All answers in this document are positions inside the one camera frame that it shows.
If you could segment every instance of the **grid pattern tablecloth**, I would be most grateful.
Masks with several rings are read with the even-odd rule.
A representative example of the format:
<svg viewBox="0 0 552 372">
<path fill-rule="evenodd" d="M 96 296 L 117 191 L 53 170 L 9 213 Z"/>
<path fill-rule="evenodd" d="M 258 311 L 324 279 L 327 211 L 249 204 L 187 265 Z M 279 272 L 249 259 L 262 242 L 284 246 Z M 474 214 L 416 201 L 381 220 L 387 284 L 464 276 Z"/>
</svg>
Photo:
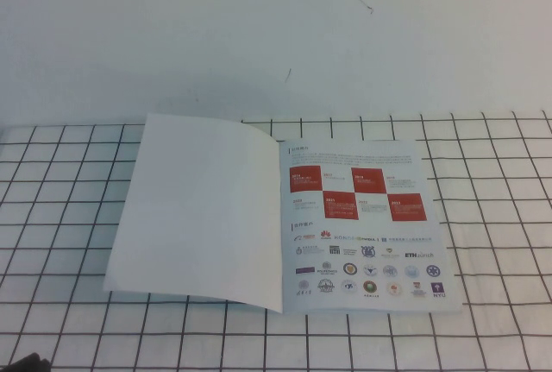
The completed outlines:
<svg viewBox="0 0 552 372">
<path fill-rule="evenodd" d="M 546 113 L 251 124 L 277 140 L 416 139 L 461 313 L 282 316 L 103 292 L 143 127 L 13 128 L 0 135 L 0 366 L 37 351 L 65 371 L 552 370 Z"/>
</svg>

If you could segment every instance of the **white blank page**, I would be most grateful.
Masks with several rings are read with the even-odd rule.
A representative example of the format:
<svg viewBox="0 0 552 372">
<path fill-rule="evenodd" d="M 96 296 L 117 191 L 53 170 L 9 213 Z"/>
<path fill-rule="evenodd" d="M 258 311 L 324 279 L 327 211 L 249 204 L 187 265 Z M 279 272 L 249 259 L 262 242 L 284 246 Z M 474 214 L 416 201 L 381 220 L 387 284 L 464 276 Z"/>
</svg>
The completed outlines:
<svg viewBox="0 0 552 372">
<path fill-rule="evenodd" d="M 282 312 L 279 146 L 251 126 L 147 116 L 104 288 Z"/>
</svg>

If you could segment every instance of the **dark object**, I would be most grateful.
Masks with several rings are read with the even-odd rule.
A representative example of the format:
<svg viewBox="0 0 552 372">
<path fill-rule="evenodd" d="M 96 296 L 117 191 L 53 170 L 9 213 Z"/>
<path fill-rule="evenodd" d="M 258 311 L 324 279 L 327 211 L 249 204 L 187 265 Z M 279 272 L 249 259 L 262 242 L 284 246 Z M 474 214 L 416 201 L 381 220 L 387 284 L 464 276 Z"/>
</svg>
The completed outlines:
<svg viewBox="0 0 552 372">
<path fill-rule="evenodd" d="M 12 363 L 1 372 L 50 372 L 50 362 L 42 359 L 38 353 L 24 357 L 21 361 Z"/>
</svg>

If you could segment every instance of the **red block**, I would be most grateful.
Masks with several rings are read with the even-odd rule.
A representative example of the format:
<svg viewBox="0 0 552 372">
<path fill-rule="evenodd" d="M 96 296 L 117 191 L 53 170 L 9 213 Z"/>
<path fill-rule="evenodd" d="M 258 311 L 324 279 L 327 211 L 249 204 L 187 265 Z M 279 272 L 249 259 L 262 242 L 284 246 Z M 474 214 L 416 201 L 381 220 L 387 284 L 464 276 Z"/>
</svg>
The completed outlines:
<svg viewBox="0 0 552 372">
<path fill-rule="evenodd" d="M 393 221 L 426 221 L 422 196 L 419 193 L 390 193 L 387 195 Z"/>
<path fill-rule="evenodd" d="M 322 191 L 320 167 L 290 167 L 290 191 Z"/>
<path fill-rule="evenodd" d="M 323 197 L 326 218 L 359 219 L 353 192 L 324 191 Z"/>
<path fill-rule="evenodd" d="M 386 193 L 381 169 L 352 167 L 354 191 L 359 193 Z"/>
</svg>

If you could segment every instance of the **open booklet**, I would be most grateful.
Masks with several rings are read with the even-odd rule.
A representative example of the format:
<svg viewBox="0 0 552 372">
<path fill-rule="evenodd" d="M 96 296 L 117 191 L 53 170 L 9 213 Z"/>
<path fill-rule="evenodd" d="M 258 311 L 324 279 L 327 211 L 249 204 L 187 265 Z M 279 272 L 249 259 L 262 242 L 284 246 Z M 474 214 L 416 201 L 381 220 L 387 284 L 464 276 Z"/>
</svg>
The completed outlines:
<svg viewBox="0 0 552 372">
<path fill-rule="evenodd" d="M 150 114 L 107 290 L 276 312 L 460 309 L 413 142 Z"/>
</svg>

